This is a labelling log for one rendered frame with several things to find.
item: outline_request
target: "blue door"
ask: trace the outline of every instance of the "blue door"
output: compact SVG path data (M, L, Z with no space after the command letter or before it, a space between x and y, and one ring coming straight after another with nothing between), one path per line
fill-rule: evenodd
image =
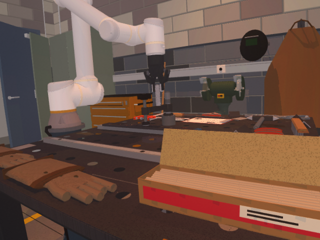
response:
M42 139L29 32L0 22L0 80L11 148Z

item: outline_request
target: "yellow floor line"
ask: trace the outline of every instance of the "yellow floor line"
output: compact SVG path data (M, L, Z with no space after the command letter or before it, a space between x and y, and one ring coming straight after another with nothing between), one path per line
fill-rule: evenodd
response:
M35 220L37 218L41 217L41 215L39 213L36 213L30 217L27 217L25 220L24 220L24 224L27 224L27 223L30 223L32 220Z

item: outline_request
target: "green bench grinder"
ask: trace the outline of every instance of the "green bench grinder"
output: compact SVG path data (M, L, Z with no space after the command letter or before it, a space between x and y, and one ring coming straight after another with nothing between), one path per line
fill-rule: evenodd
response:
M212 82L210 78L206 78L209 90L202 91L203 100L210 101L214 97L214 103L218 105L221 115L229 114L229 105L232 103L232 98L238 101L243 101L245 98L246 86L245 79L241 75L233 76L233 81L216 81Z

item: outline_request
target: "welding table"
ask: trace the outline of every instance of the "welding table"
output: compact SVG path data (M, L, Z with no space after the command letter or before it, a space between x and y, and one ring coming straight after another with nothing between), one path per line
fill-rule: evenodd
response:
M22 149L23 153L33 155L35 158L53 154L56 160L83 166L85 167L83 172L117 184L117 191L107 192L100 202L94 200L91 204L85 205L74 198L62 202L53 197L46 188L37 190L14 179L3 180L1 177L0 240L2 238L3 240L27 240L20 204L91 240L282 239L240 228L236 231L224 231L217 223L178 213L163 213L159 208L139 202L138 178L156 167L160 160L163 135L161 132L151 133L152 130L163 131L164 128L176 128L234 132L243 125L253 128L254 121L233 120L223 125L177 121L175 126L170 127L161 126L160 119L151 121L149 127L142 127L141 122L142 120L130 119L125 122L107 123L100 126L105 130L92 128L69 134L67 137L61 136L58 139L45 138L44 141L49 139L53 142L50 144L38 141L33 143L35 146ZM311 126L309 134L306 135L318 136L313 119L310 118L306 122ZM265 121L261 127L264 125L283 129L285 135L292 135L290 120ZM78 146L78 149L74 146L63 146L68 143L75 144L74 146ZM129 156L105 154L103 152L106 149L103 147L96 148L98 152L83 150L81 144L85 143L90 143L90 146L103 144L129 148L140 153L152 151L158 154L153 161L146 161ZM90 162L98 162L98 164L87 165Z

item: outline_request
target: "open box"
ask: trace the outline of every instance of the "open box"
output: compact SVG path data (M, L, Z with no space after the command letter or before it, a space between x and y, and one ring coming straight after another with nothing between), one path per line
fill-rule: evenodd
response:
M160 165L138 178L140 203L284 239L316 240L319 146L313 136L166 128ZM187 176L184 184L176 176L150 179L157 171L196 174L215 189L195 187Z

